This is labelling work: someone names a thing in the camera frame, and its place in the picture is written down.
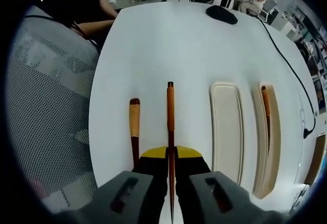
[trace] paintbrush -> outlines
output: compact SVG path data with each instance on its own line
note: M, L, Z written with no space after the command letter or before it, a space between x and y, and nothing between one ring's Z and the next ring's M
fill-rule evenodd
M129 130L131 134L133 162L134 167L139 159L138 155L138 137L139 137L139 112L140 112L139 99L133 98L129 102Z
M174 223L175 168L174 168L174 130L175 130L174 83L168 82L167 88L167 127L169 156L169 193L172 223Z

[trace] wooden brush handle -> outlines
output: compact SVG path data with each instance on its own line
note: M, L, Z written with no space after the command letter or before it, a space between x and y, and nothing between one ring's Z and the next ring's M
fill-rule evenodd
M139 99L134 98L129 102L129 130L131 137L139 137Z
M167 88L167 127L169 131L175 130L175 97L174 97L174 83L168 82Z

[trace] computer mouse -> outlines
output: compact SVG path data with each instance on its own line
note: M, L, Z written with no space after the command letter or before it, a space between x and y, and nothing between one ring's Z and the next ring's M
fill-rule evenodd
M234 25L238 22L233 13L220 6L211 6L205 11L209 17Z

